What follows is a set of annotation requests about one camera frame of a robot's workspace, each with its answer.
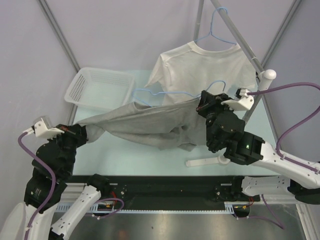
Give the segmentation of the grey t shirt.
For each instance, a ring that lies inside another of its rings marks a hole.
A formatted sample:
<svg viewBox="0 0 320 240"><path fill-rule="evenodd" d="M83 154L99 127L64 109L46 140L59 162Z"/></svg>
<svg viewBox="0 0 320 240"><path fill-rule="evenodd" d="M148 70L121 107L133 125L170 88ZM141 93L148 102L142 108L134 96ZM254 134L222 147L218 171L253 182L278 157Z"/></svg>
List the grey t shirt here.
<svg viewBox="0 0 320 240"><path fill-rule="evenodd" d="M192 151L206 145L206 120L198 115L198 98L172 105L146 106L138 102L78 121L90 143L105 132L160 150Z"/></svg>

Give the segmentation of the white t shirt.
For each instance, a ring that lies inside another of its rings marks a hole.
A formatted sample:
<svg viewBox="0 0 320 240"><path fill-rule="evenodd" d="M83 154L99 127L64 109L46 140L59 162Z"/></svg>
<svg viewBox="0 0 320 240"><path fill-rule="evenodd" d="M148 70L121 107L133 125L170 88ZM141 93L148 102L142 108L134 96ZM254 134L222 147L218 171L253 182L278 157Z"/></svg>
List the white t shirt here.
<svg viewBox="0 0 320 240"><path fill-rule="evenodd" d="M188 92L198 95L212 82L208 91L217 95L227 93L232 87L254 89L256 71L245 53L236 44L227 50L209 51L200 48L194 41L159 55L149 76L146 87L160 84L164 92ZM185 94L166 94L163 105L171 105L192 99Z"/></svg>

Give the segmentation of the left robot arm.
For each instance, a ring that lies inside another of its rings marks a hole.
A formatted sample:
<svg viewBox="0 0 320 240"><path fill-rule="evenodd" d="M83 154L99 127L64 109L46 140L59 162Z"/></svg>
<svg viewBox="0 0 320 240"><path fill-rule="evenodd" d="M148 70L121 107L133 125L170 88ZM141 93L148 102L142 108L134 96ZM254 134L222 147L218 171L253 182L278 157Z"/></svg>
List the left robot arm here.
<svg viewBox="0 0 320 240"><path fill-rule="evenodd" d="M25 189L25 240L67 240L93 204L110 196L109 180L92 175L80 197L60 220L52 218L72 176L77 149L88 142L86 128L79 125L48 126L43 118L18 138L20 147L33 158L32 177Z"/></svg>

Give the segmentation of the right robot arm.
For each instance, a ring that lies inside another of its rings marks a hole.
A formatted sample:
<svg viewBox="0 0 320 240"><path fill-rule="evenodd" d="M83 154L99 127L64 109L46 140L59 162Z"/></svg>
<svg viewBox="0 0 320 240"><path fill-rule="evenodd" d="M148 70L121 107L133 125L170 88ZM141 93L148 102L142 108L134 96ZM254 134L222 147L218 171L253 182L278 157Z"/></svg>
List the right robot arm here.
<svg viewBox="0 0 320 240"><path fill-rule="evenodd" d="M205 118L206 146L212 153L225 150L224 159L242 166L257 166L288 179L284 192L302 203L320 203L320 164L273 147L262 137L245 131L245 121L235 112L250 110L253 92L239 88L236 98L225 93L213 95L204 90L196 112Z"/></svg>

